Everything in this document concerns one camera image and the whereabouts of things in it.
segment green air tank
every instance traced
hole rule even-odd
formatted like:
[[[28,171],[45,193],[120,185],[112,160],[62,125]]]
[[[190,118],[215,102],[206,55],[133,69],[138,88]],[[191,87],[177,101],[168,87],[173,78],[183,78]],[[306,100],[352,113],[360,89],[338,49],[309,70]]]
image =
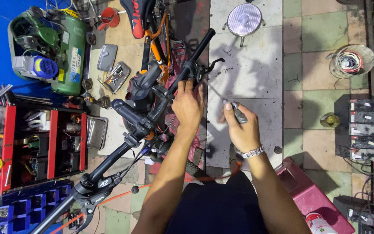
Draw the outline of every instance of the green air tank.
[[[52,89],[56,93],[75,96],[80,94],[83,79],[86,25],[82,20],[69,15],[65,16],[61,24],[66,30],[61,35],[60,52],[55,59],[59,75],[52,82]]]

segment bicycle pedal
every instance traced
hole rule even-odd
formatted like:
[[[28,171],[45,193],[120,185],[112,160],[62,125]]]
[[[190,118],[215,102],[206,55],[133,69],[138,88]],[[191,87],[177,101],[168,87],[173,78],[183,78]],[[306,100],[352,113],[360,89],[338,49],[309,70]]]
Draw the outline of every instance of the bicycle pedal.
[[[172,44],[172,50],[177,54],[177,55],[185,55],[186,53],[186,43],[183,40],[180,41],[174,41]]]

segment red tool cabinet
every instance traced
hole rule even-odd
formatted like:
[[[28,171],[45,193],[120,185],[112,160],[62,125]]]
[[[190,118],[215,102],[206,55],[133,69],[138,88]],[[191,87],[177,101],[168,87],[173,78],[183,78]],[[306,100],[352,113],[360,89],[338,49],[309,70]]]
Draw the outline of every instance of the red tool cabinet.
[[[49,110],[50,111],[50,130],[49,134],[49,147],[48,147],[48,157],[47,157],[47,178],[34,181],[35,183],[28,184],[26,186],[12,186],[12,182],[19,179],[18,176],[12,176],[13,174],[13,161],[18,160],[21,155],[14,149],[15,132],[21,131],[16,126],[16,119],[21,118],[19,113],[21,110]],[[79,168],[76,171],[66,174],[57,173],[56,176],[56,160],[59,160],[61,155],[59,155],[59,150],[61,150],[61,145],[59,146],[59,134],[61,131],[59,127],[61,125],[61,118],[67,118],[71,114],[78,114],[81,117],[80,125],[80,157],[79,157]],[[86,163],[86,125],[87,125],[87,113],[82,110],[77,109],[65,109],[65,108],[52,108],[44,105],[30,105],[30,104],[17,104],[17,106],[7,106],[5,112],[5,125],[4,125],[4,136],[3,136],[3,150],[2,157],[3,167],[0,174],[0,195],[13,191],[19,190],[24,187],[34,186],[47,181],[61,179],[69,177],[81,172],[84,172]]]

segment hand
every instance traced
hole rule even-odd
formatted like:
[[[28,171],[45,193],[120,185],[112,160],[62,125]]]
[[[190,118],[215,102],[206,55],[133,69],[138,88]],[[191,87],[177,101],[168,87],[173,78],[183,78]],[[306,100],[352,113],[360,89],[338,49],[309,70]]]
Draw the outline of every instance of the hand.
[[[258,116],[243,105],[237,104],[238,109],[246,115],[248,121],[239,124],[230,103],[224,105],[224,117],[229,124],[229,135],[233,144],[243,153],[247,153],[261,146]]]
[[[192,81],[178,83],[178,93],[171,108],[180,122],[179,128],[191,130],[196,134],[205,107],[203,96],[203,84],[199,86],[197,97],[194,98]]]

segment screwdriver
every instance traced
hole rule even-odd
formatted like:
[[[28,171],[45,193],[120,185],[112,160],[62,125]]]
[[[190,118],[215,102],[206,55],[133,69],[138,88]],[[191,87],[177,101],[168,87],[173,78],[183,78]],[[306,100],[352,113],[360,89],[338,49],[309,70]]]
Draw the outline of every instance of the screwdriver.
[[[215,94],[216,94],[217,96],[219,96],[219,98],[221,98],[221,100],[223,101],[223,104],[230,103],[226,98],[222,97],[222,96],[221,96],[221,95],[216,91],[216,89],[213,88],[213,86],[211,86],[211,85],[207,82],[207,80],[205,80],[205,79],[203,79],[203,80],[205,81],[205,83],[207,84],[207,86],[208,86],[211,90],[213,90],[213,91],[215,92]],[[244,124],[244,123],[246,123],[246,122],[248,121],[248,119],[246,118],[246,115],[243,114],[243,112],[240,111],[240,110],[238,109],[238,105],[237,105],[237,103],[236,103],[236,102],[232,102],[231,104],[232,104],[233,109],[234,109],[234,113],[235,113],[236,120],[239,122],[239,124]]]

